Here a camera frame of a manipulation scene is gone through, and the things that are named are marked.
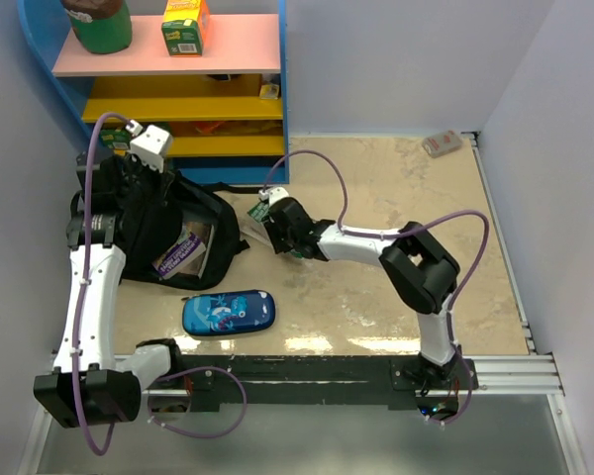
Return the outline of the black student backpack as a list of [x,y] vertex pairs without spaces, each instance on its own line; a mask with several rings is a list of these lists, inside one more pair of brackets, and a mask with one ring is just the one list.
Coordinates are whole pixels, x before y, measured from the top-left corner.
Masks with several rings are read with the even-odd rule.
[[[235,209],[219,192],[255,196],[257,187],[223,182],[195,183],[180,172],[165,171],[164,198],[121,196],[121,156],[99,155],[92,174],[92,242],[115,245],[126,255],[122,277],[182,290],[202,291],[225,278],[235,256],[248,249]],[[152,263],[178,240],[187,222],[211,224],[214,238],[201,277],[177,274],[160,279]]]

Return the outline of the green Treehouse book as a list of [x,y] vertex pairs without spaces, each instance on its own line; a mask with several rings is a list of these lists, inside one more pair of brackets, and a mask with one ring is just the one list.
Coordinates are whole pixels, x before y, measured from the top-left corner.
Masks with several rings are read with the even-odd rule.
[[247,211],[247,215],[254,223],[263,225],[263,222],[268,214],[268,209],[269,206],[267,202],[258,201]]

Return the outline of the A Tale of Two Cities book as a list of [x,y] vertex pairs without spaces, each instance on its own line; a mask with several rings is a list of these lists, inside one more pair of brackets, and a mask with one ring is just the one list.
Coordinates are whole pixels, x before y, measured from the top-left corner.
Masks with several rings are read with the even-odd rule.
[[193,260],[182,267],[181,273],[185,275],[192,275],[201,277],[206,267],[206,261],[209,255],[213,238],[214,227],[211,224],[199,222],[187,222],[188,231],[200,238],[204,244],[204,250],[198,254]]

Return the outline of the purple 52-Storey Treehouse book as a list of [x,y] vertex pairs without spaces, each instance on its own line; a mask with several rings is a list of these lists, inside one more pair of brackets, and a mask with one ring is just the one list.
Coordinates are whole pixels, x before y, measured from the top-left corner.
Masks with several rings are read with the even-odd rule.
[[203,250],[204,244],[200,238],[183,231],[174,245],[152,263],[152,267],[160,279],[168,280],[182,274],[182,267]]

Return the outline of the blue dinosaur pencil case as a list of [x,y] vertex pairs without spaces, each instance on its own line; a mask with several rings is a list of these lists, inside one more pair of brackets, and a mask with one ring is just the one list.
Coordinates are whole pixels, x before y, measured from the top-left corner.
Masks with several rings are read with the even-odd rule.
[[275,301],[262,290],[201,294],[188,298],[182,309],[183,329],[201,337],[264,331],[275,318]]

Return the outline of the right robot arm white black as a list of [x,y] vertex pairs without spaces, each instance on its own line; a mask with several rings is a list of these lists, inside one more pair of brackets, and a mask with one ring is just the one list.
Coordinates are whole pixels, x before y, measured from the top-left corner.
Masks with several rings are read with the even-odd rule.
[[277,253],[307,259],[351,261],[386,273],[402,302],[416,312],[421,336],[417,360],[401,370],[418,385],[444,388],[456,376],[458,343],[448,310],[460,267],[422,226],[408,223],[388,234],[342,229],[332,220],[313,220],[293,197],[260,201],[268,206],[262,224]]

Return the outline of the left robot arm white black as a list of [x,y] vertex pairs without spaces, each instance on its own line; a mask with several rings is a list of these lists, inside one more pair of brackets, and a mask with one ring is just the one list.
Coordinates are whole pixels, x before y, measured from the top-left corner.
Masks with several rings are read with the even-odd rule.
[[145,340],[122,362],[114,351],[122,278],[151,277],[180,235],[182,213],[165,197],[173,177],[134,155],[97,160],[90,176],[73,196],[66,231],[71,287],[62,342],[51,373],[33,388],[64,428],[131,422],[143,390],[154,381],[174,388],[185,376],[171,338]]

